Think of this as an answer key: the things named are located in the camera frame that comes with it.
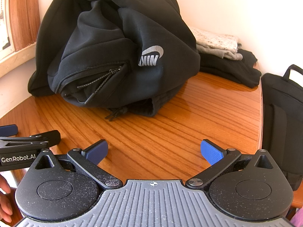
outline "window sill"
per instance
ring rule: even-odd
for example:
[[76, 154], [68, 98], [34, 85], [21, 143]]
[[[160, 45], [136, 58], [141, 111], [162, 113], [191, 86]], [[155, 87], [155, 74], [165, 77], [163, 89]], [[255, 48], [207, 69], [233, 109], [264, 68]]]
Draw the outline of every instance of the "window sill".
[[9, 54], [0, 60], [0, 78], [15, 69], [17, 66], [35, 57], [36, 43], [33, 43], [17, 52]]

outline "pink fabric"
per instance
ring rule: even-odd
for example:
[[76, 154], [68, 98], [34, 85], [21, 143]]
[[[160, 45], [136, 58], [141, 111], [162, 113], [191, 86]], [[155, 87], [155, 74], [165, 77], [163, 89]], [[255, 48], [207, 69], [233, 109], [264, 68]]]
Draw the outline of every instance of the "pink fabric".
[[303, 226], [303, 208], [296, 212], [290, 222], [296, 227]]

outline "folded gray garment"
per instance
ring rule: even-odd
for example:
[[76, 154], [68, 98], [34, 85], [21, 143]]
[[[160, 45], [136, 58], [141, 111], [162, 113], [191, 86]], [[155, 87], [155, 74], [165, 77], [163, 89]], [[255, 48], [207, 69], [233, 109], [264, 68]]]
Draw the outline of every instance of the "folded gray garment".
[[[238, 44], [237, 50], [240, 49], [241, 46], [242, 46], [241, 44]], [[216, 55], [222, 59], [223, 58], [227, 58], [230, 60], [242, 60], [243, 59], [243, 56], [239, 53], [233, 53], [228, 50], [206, 48], [199, 44], [197, 44], [197, 50], [199, 53]]]

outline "backpack handle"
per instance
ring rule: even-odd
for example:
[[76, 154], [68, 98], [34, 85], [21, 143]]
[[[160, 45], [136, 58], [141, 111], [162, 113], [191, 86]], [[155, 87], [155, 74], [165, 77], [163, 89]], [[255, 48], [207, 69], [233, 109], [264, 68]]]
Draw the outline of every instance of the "backpack handle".
[[289, 81], [289, 75], [290, 75], [290, 70], [291, 70], [291, 69], [293, 69], [293, 70], [295, 70], [296, 72], [299, 72], [300, 74], [303, 75], [303, 69], [300, 68], [300, 67], [298, 67], [297, 65], [292, 64], [291, 66], [289, 66], [289, 67], [287, 68], [287, 70], [286, 70], [286, 72], [285, 72], [285, 74], [284, 74], [284, 76], [283, 76], [283, 79], [284, 79], [285, 81]]

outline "nike swoosh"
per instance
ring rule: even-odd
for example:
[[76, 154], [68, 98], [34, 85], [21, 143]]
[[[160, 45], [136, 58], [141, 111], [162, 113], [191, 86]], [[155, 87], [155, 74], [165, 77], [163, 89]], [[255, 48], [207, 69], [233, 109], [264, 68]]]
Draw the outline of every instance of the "nike swoosh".
[[158, 52], [160, 54], [159, 58], [161, 58], [161, 56], [163, 55], [163, 48], [161, 46], [155, 45], [155, 46], [151, 46], [148, 49], [142, 51], [142, 55], [151, 53], [151, 52]]

